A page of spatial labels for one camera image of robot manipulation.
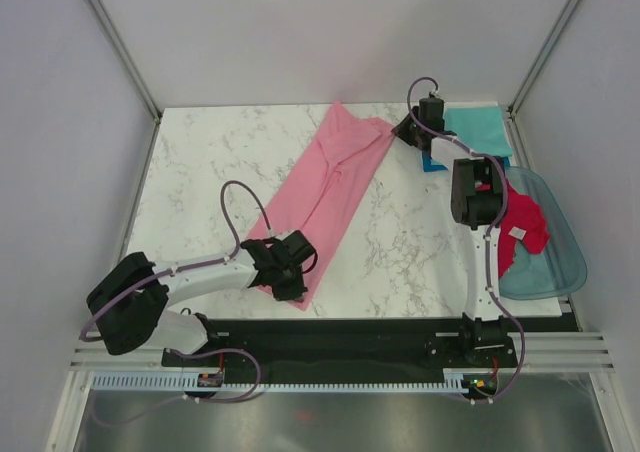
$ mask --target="white wall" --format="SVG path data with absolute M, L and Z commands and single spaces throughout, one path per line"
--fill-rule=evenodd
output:
M 640 3 L 585 0 L 525 102 L 535 168 L 589 266 L 580 318 L 604 332 L 640 426 Z
M 515 95 L 565 0 L 103 0 L 162 107 Z
M 0 0 L 0 449 L 42 450 L 152 123 L 82 0 Z

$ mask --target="teal plastic tray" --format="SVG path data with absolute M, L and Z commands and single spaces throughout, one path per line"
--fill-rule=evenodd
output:
M 534 300 L 577 291 L 587 280 L 587 264 L 549 187 L 539 175 L 521 167 L 507 169 L 507 179 L 540 205 L 551 239 L 539 255 L 529 254 L 518 242 L 514 264 L 500 279 L 500 295 Z

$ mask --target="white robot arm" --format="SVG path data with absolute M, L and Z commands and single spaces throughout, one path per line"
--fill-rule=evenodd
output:
M 440 162 L 452 176 L 451 213 L 467 230 L 463 247 L 467 300 L 460 333 L 463 352 L 504 347 L 510 339 L 502 308 L 496 303 L 500 299 L 498 221 L 507 192 L 500 177 L 503 171 L 496 167 L 502 167 L 502 159 L 479 157 L 481 154 L 456 140 L 455 133 L 445 130 L 443 113 L 444 101 L 432 93 L 411 109 L 394 133 Z
M 166 310 L 217 290 L 270 286 L 275 300 L 299 300 L 302 264 L 317 253 L 302 232 L 246 240 L 229 253 L 185 261 L 151 262 L 143 252 L 126 256 L 89 294 L 87 305 L 107 351 L 130 352 L 142 344 L 191 354 L 215 332 L 204 315 Z

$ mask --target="pink towel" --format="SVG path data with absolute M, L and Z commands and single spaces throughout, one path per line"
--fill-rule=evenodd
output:
M 359 120 L 342 104 L 333 104 L 313 141 L 269 202 L 267 213 L 274 232 L 299 229 L 318 251 L 316 267 L 304 276 L 309 291 L 302 302 L 291 302 L 299 309 L 309 307 L 373 174 L 389 150 L 394 137 L 391 128 L 382 119 Z M 266 236 L 261 218 L 249 238 Z

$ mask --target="marble table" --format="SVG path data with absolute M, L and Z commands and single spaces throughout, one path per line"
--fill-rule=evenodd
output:
M 358 117 L 393 124 L 404 104 L 358 104 Z M 230 249 L 219 204 L 228 179 L 266 205 L 311 141 L 328 105 L 167 109 L 128 252 L 158 260 Z M 242 189 L 228 191 L 241 238 L 258 218 Z M 210 318 L 459 317 L 466 297 L 461 234 L 449 210 L 447 172 L 424 173 L 420 153 L 395 140 L 371 181 L 311 306 L 300 311 L 264 292 L 228 290 L 182 302 Z M 557 299 L 511 301 L 517 316 L 558 316 Z

